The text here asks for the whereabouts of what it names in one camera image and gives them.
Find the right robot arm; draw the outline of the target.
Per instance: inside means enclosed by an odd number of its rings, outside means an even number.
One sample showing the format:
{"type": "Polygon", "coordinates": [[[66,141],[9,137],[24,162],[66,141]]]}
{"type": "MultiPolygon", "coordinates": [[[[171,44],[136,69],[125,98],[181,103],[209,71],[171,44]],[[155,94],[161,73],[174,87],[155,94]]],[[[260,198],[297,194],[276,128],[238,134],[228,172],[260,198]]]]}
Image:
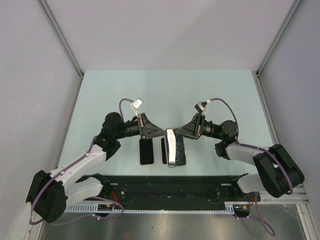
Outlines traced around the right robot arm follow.
{"type": "Polygon", "coordinates": [[[231,196],[237,201],[242,201],[253,192],[267,192],[274,198],[291,195],[294,188],[305,181],[303,172],[283,145],[274,144],[266,148],[239,142],[235,121],[225,120],[215,124],[197,113],[190,122],[174,132],[193,140],[202,136],[218,139],[214,148],[219,157],[256,167],[256,174],[239,176],[235,180],[236,185],[230,188],[231,196]]]}

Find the clear phone case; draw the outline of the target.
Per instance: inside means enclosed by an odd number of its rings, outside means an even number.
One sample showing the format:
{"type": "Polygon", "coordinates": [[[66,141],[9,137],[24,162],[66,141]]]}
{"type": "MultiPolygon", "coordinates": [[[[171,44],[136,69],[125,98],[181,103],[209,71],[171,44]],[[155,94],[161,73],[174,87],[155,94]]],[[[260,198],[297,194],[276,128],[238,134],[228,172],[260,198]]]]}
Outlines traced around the clear phone case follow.
{"type": "Polygon", "coordinates": [[[176,138],[174,129],[169,128],[166,130],[164,145],[167,165],[171,168],[178,167],[175,166],[176,138]]]}

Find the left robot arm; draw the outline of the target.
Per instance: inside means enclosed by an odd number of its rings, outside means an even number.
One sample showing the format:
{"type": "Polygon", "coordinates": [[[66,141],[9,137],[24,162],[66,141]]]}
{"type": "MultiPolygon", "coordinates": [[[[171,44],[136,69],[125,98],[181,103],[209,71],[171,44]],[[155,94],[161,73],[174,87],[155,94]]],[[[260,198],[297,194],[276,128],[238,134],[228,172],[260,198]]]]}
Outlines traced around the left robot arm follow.
{"type": "Polygon", "coordinates": [[[66,166],[50,172],[40,170],[34,175],[26,197],[31,212],[37,213],[41,221],[53,223],[74,203],[93,197],[107,199],[111,188],[105,180],[100,181],[96,176],[82,182],[78,180],[114,156],[121,147],[120,139],[140,136],[141,140],[149,140],[166,133],[150,122],[144,113],[128,121],[123,121],[118,112],[107,114],[100,133],[93,137],[85,153],[66,166]]]}

